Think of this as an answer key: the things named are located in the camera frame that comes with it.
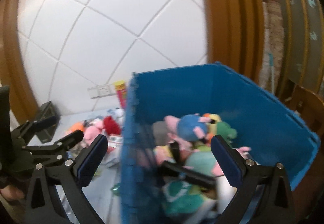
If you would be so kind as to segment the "pink yellow cylinder can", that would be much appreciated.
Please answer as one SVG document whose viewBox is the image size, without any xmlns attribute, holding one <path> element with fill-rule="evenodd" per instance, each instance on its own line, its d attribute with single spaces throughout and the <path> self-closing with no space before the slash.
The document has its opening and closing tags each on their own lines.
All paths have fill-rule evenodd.
<svg viewBox="0 0 324 224">
<path fill-rule="evenodd" d="M 117 97 L 120 102 L 120 106 L 125 109 L 126 108 L 126 98 L 127 98 L 127 87 L 126 82 L 123 80 L 116 81 L 113 83 Z"/>
</svg>

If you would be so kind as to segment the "green plush toy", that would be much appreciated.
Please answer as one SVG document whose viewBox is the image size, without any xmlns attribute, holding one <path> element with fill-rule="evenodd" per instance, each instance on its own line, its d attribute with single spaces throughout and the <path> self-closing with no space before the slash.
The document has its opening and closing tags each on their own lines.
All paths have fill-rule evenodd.
<svg viewBox="0 0 324 224">
<path fill-rule="evenodd" d="M 229 146 L 232 146 L 233 140 L 237 138 L 237 131 L 228 123 L 220 121 L 216 124 L 215 135 L 220 135 Z"/>
</svg>

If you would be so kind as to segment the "red dress pig plush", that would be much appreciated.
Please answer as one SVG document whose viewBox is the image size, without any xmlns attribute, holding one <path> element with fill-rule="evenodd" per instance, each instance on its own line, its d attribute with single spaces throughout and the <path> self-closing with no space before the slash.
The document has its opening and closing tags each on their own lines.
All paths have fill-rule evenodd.
<svg viewBox="0 0 324 224">
<path fill-rule="evenodd" d="M 121 127 L 112 116 L 94 119 L 85 127 L 83 141 L 89 146 L 102 133 L 106 133 L 107 136 L 121 135 Z"/>
</svg>

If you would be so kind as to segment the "black box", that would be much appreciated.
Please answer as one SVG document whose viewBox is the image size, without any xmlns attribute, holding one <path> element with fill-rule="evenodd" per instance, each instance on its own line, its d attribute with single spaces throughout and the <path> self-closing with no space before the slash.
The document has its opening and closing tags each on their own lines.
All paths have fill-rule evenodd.
<svg viewBox="0 0 324 224">
<path fill-rule="evenodd" d="M 59 120 L 60 114 L 52 101 L 39 107 L 34 124 L 36 125 L 36 136 L 41 143 L 48 143 L 53 139 Z"/>
</svg>

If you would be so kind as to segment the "blue shirt pig plush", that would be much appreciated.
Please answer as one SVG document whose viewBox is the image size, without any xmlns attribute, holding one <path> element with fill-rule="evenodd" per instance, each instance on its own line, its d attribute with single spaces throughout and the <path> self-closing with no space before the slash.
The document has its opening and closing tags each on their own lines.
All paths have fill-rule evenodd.
<svg viewBox="0 0 324 224">
<path fill-rule="evenodd" d="M 165 116 L 164 121 L 171 136 L 181 138 L 187 142 L 207 142 L 208 124 L 212 119 L 199 114 L 188 114 L 177 118 L 175 116 Z"/>
</svg>

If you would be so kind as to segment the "blue plastic storage crate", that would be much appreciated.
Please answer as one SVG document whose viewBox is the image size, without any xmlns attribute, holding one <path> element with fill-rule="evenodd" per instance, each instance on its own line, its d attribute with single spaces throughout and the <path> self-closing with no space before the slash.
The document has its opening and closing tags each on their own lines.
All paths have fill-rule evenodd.
<svg viewBox="0 0 324 224">
<path fill-rule="evenodd" d="M 134 74 L 121 154 L 122 223 L 294 223 L 292 191 L 321 141 L 220 64 Z"/>
</svg>

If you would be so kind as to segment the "orange shirt pig plush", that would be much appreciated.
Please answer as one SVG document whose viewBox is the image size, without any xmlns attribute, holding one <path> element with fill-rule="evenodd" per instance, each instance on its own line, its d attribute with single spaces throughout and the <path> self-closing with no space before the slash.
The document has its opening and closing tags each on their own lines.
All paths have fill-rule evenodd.
<svg viewBox="0 0 324 224">
<path fill-rule="evenodd" d="M 72 126 L 70 126 L 66 131 L 65 131 L 65 135 L 69 135 L 75 131 L 82 131 L 84 132 L 85 131 L 85 125 L 84 125 L 84 122 L 76 122 L 74 123 Z"/>
</svg>

